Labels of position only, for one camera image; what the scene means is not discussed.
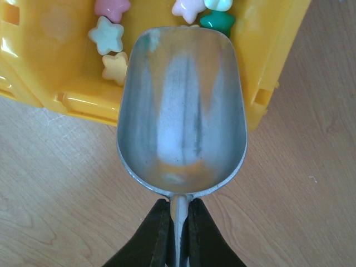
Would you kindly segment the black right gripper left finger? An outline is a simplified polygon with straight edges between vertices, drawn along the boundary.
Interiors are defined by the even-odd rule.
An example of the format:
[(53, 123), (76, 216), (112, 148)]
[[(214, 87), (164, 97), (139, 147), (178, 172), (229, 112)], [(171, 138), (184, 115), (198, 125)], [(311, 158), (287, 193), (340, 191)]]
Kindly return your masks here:
[(169, 228), (170, 204), (159, 199), (132, 238), (104, 266), (165, 266)]

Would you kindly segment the dark green star candy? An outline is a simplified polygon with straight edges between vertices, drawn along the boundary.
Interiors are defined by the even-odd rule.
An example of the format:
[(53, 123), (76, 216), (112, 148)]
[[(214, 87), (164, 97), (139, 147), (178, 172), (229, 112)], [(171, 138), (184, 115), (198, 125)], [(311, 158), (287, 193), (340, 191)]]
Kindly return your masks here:
[(223, 11), (211, 11), (211, 13), (200, 18), (200, 24), (203, 28), (219, 31), (228, 38), (235, 22), (235, 16)]

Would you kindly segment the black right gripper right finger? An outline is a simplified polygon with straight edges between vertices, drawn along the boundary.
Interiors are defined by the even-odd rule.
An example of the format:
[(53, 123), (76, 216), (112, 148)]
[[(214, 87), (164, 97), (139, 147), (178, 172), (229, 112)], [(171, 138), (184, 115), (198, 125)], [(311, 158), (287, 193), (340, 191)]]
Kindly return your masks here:
[(202, 267), (246, 267), (227, 244), (201, 199), (189, 204), (189, 264)]

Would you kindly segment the silver metal scoop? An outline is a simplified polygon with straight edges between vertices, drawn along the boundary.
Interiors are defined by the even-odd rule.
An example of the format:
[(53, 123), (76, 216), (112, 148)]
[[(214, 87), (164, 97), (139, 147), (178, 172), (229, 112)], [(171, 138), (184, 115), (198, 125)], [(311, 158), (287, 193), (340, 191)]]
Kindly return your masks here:
[(189, 204), (231, 181), (248, 130), (231, 41), (201, 27), (155, 27), (133, 46), (117, 127), (128, 173), (170, 204), (165, 266), (189, 264)]

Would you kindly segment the pale green star candy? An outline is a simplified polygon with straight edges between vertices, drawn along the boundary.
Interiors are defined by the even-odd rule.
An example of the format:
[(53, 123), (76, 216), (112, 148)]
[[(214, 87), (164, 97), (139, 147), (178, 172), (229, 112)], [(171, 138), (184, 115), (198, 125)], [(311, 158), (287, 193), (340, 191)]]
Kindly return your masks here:
[(119, 53), (123, 50), (123, 33), (122, 25), (112, 23), (105, 16), (100, 16), (96, 27), (88, 32), (88, 37), (96, 44), (97, 52), (104, 56), (110, 52)]

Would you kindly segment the light pink star candy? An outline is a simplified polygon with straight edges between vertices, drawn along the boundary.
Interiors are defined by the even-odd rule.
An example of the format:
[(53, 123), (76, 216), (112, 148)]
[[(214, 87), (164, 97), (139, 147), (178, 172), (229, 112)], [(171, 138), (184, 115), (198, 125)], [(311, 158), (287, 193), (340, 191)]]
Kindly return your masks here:
[(199, 13), (206, 10), (203, 0), (176, 0), (172, 7), (174, 16), (182, 17), (188, 24), (193, 24)]

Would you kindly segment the yellow star candy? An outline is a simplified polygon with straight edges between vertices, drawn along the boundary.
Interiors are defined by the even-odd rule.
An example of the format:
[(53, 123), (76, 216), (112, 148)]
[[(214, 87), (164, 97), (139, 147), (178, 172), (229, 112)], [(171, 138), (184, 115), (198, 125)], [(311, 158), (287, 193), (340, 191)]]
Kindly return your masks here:
[(102, 63), (104, 65), (102, 77), (105, 80), (115, 81), (119, 86), (123, 86), (128, 68), (127, 54), (119, 52), (116, 55), (104, 55)]

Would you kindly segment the white mint star candy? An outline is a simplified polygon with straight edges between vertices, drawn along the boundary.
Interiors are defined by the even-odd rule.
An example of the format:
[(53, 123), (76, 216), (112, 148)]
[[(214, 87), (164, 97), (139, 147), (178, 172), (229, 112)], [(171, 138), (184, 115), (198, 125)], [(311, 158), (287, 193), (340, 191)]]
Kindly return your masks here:
[(233, 5), (233, 0), (204, 0), (204, 5), (212, 11), (226, 12)]

